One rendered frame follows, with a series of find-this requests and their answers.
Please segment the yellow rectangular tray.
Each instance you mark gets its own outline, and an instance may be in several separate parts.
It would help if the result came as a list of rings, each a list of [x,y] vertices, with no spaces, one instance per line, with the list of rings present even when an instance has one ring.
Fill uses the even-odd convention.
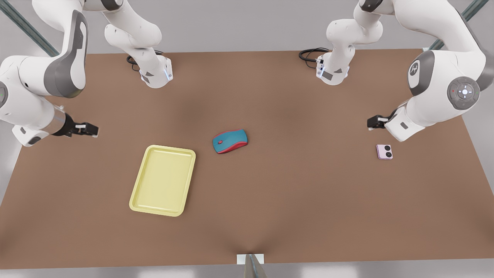
[[[196,153],[190,149],[148,146],[129,208],[161,216],[180,216],[185,208],[195,160]]]

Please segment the teal and red computer mouse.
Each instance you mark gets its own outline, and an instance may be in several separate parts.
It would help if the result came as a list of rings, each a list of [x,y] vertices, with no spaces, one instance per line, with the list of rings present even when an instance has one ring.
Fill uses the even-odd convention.
[[[248,137],[244,129],[236,129],[217,134],[212,139],[212,145],[218,154],[229,153],[232,150],[248,145]]]

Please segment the silver frame post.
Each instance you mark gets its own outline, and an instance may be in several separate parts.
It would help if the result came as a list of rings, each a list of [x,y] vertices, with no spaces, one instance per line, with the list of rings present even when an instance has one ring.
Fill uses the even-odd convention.
[[[471,3],[462,11],[462,17],[469,21],[472,19],[487,3],[489,0],[472,0]],[[422,51],[425,52],[427,50],[440,50],[444,47],[443,41],[440,39],[436,39],[434,43],[429,47],[422,48]]]
[[[2,11],[21,31],[24,32],[24,34],[50,57],[59,55],[59,52],[8,2],[8,0],[0,0],[0,11]]]
[[[264,254],[237,254],[237,264],[243,264],[244,278],[268,278],[264,269]]]

